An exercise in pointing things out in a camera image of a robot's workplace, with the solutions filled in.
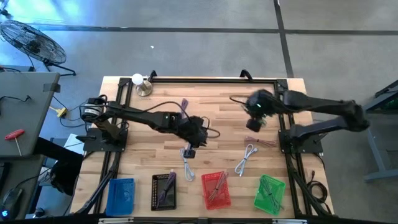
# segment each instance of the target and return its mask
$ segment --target white ball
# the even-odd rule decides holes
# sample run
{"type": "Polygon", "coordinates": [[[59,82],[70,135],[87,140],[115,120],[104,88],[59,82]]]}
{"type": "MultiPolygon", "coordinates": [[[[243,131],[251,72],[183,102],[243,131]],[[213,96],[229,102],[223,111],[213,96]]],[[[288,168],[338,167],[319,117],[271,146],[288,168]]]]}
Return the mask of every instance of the white ball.
{"type": "Polygon", "coordinates": [[[141,85],[143,81],[144,81],[144,78],[142,77],[141,74],[135,73],[132,75],[132,82],[134,84],[141,85]]]}

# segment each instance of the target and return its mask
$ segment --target blue container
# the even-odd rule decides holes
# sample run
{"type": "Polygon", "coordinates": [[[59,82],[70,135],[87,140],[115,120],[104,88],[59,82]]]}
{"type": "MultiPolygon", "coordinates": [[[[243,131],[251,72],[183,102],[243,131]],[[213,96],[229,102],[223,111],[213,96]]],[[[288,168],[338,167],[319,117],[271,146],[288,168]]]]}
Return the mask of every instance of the blue container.
{"type": "Polygon", "coordinates": [[[130,215],[134,210],[134,190],[133,178],[111,179],[105,213],[111,216],[130,215]]]}

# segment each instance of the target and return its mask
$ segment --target green container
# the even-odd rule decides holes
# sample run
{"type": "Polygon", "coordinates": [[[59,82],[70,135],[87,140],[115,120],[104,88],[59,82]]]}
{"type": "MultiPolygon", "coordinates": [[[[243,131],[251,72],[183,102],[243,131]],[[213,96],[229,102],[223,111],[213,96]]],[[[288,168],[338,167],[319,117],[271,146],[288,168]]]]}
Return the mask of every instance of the green container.
{"type": "MultiPolygon", "coordinates": [[[[279,205],[282,205],[282,198],[284,197],[286,184],[268,175],[262,175],[261,179],[266,179],[276,202],[279,205]]],[[[278,215],[280,210],[280,207],[274,209],[271,197],[266,194],[262,184],[259,184],[256,197],[254,198],[254,206],[272,215],[278,215]]]]}

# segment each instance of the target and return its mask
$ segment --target electric fan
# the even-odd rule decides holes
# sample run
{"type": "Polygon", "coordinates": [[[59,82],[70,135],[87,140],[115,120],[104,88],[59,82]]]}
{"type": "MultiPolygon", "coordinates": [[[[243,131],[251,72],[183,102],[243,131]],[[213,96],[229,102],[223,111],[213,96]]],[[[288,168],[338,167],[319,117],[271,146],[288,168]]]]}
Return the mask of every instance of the electric fan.
{"type": "Polygon", "coordinates": [[[76,75],[75,71],[60,66],[67,60],[62,47],[39,30],[18,21],[8,20],[0,24],[0,33],[6,41],[28,57],[43,62],[48,71],[48,66],[56,66],[72,72],[61,76],[76,75]]]}

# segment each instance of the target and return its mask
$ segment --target plastic basket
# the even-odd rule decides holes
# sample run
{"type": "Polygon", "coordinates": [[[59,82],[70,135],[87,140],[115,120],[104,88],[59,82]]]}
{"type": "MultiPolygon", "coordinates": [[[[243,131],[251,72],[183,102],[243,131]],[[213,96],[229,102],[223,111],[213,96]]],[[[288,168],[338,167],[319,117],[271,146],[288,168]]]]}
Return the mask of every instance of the plastic basket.
{"type": "Polygon", "coordinates": [[[209,201],[208,198],[216,188],[217,181],[221,176],[222,172],[213,174],[204,174],[201,176],[201,184],[203,187],[203,196],[205,197],[206,209],[212,210],[217,208],[225,208],[231,206],[231,197],[228,192],[228,183],[225,180],[224,184],[218,190],[217,196],[209,201]]]}
{"type": "Polygon", "coordinates": [[[111,179],[109,181],[107,215],[130,215],[134,210],[134,179],[111,179]]]}
{"type": "Polygon", "coordinates": [[[152,176],[152,197],[151,197],[151,211],[173,210],[177,208],[177,180],[175,179],[171,188],[167,192],[166,199],[157,207],[157,197],[163,191],[169,174],[158,174],[152,176]]]}
{"type": "MultiPolygon", "coordinates": [[[[261,178],[266,178],[273,196],[279,205],[282,205],[282,198],[285,193],[286,184],[268,175],[262,175],[261,178]]],[[[256,197],[254,198],[254,206],[272,215],[278,215],[280,207],[277,210],[273,209],[270,196],[265,194],[262,184],[259,184],[256,197]]]]}

